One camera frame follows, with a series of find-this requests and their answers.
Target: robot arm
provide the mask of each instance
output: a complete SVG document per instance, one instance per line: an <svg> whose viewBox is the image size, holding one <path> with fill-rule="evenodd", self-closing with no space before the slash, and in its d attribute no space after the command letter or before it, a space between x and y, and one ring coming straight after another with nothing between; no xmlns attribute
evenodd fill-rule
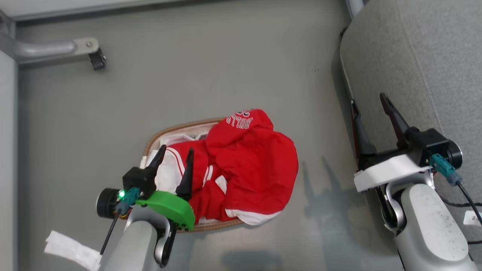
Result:
<svg viewBox="0 0 482 271"><path fill-rule="evenodd" d="M165 216L135 205L104 271L160 271L169 260L176 230Z"/></svg>
<svg viewBox="0 0 482 271"><path fill-rule="evenodd" d="M193 229L195 216L189 200L192 196L194 150L191 149L187 155L177 195L156 191L154 177L165 151L166 146L163 145L148 167L133 167L127 172L122 178L124 190L106 188L100 193L97 199L100 217L113 218L113 225L118 217L127 218L124 233L108 259L105 271L159 271L169 261L177 231ZM132 190L136 192L133 200Z"/></svg>
<svg viewBox="0 0 482 271"><path fill-rule="evenodd" d="M430 164L431 157L441 155L459 168L460 148L435 129L420 132L409 127L385 94L380 100L397 135L397 149L376 152L352 100L358 192L376 190L385 226L395 235L405 270L476 271L467 240L435 191Z"/></svg>

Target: gray table surface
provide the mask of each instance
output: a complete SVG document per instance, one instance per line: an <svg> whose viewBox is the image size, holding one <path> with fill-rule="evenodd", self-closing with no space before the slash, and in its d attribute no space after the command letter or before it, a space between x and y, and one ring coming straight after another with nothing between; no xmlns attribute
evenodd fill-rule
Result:
<svg viewBox="0 0 482 271"><path fill-rule="evenodd" d="M20 27L25 41L95 36L108 56L99 72L88 61L21 68L20 270L82 270L43 253L51 230L99 250L110 220L95 199L121 187L153 134L246 108L296 145L291 200L259 227L179 234L168 270L401 270L378 207L353 184L343 6L240 0Z"/></svg>

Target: black camera lens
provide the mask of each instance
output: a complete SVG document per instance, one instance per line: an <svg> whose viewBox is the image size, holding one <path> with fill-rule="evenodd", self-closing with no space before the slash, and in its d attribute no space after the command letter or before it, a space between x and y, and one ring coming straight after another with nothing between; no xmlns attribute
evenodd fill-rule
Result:
<svg viewBox="0 0 482 271"><path fill-rule="evenodd" d="M448 162L455 168L458 169L462 166L462 162L464 160L462 156L462 150L452 140L449 140L449 149L447 150L448 155Z"/></svg>
<svg viewBox="0 0 482 271"><path fill-rule="evenodd" d="M97 215L114 219L119 191L120 189L106 188L100 192L96 203Z"/></svg>

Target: teal connector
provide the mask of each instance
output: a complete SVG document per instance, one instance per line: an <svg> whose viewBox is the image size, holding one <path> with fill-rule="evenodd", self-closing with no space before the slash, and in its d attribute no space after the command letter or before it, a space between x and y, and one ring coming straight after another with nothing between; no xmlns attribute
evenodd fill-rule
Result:
<svg viewBox="0 0 482 271"><path fill-rule="evenodd" d="M457 182L462 183L462 176L460 176L455 168L447 162L440 154L434 154L430 157L430 165L442 175L447 178L447 181L452 185L457 185Z"/></svg>
<svg viewBox="0 0 482 271"><path fill-rule="evenodd" d="M131 205L134 205L135 201L137 201L140 196L141 190L137 187L132 187L117 204L116 212L122 216L127 214L127 212L129 211L129 207Z"/></svg>

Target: metal bracket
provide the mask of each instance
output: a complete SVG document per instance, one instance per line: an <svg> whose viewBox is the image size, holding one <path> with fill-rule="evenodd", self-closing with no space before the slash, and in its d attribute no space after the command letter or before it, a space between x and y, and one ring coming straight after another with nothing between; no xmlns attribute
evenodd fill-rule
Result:
<svg viewBox="0 0 482 271"><path fill-rule="evenodd" d="M124 230L136 221L147 221L158 233L160 233L160 231L163 232L162 237L158 236L156 248L154 249L154 259L161 268L166 267L177 229L171 227L171 223L165 216L156 213L149 207L141 207L139 205L133 206Z"/></svg>
<svg viewBox="0 0 482 271"><path fill-rule="evenodd" d="M30 64L52 59L88 55L94 70L104 68L106 57L102 54L96 38L80 38L49 43L26 43L17 41L15 22L0 10L0 50L19 64Z"/></svg>

